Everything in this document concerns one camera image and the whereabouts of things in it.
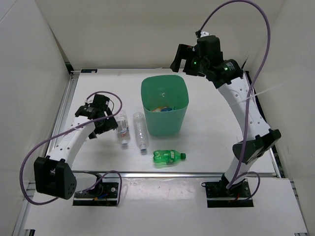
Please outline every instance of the plastic bottle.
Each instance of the plastic bottle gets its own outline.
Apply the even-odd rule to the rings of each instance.
[[[130,139],[129,126],[127,121],[126,112],[121,110],[117,116],[115,116],[117,127],[117,137],[118,141],[122,146],[128,145],[128,140]]]
[[[149,145],[149,138],[144,114],[141,112],[133,114],[133,126],[137,145],[141,151],[145,152]]]
[[[173,164],[179,160],[185,160],[186,154],[179,153],[175,150],[157,150],[153,152],[153,161],[155,163],[166,163],[166,164]]]

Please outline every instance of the black mounting plate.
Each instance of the black mounting plate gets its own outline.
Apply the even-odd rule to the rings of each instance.
[[[95,200],[94,198],[99,196],[93,196],[90,193],[81,193],[76,192],[74,193],[73,198],[73,206],[102,206],[102,207],[114,207],[117,205],[116,199],[118,196],[118,187],[119,184],[117,182],[102,182],[101,183],[103,187],[103,191],[99,196],[102,196],[103,194],[107,194],[106,198],[101,198]]]
[[[221,182],[205,182],[202,186],[206,188],[208,208],[221,207],[253,207],[252,199],[242,200],[251,195],[250,187],[247,181],[244,181],[240,186],[229,191],[217,191],[222,188]]]

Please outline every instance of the clear plastic bottle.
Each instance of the clear plastic bottle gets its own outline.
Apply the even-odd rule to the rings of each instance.
[[[141,112],[133,114],[133,126],[137,145],[141,151],[145,152],[149,145],[149,138],[144,114]]]
[[[121,110],[117,116],[115,116],[117,127],[117,137],[118,141],[122,146],[128,145],[128,140],[130,139],[129,126],[127,121],[126,112]]]

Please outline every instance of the bottle label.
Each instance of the bottle label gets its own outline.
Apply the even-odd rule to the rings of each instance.
[[[173,151],[170,151],[170,160],[169,160],[169,162],[174,162],[174,160],[175,160],[175,153],[173,152]]]
[[[122,120],[122,121],[118,121],[117,122],[118,124],[118,127],[117,127],[117,132],[120,133],[120,132],[128,132],[129,131],[129,127],[128,127],[128,124],[127,124],[127,121],[126,120]]]

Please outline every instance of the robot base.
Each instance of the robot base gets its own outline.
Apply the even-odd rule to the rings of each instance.
[[[245,200],[251,195],[247,181],[239,186],[227,190],[223,182],[204,182],[201,186],[206,188],[208,208],[222,207],[253,207],[252,199]]]
[[[119,184],[116,182],[101,182],[97,193],[74,193],[73,206],[115,207],[117,205]]]

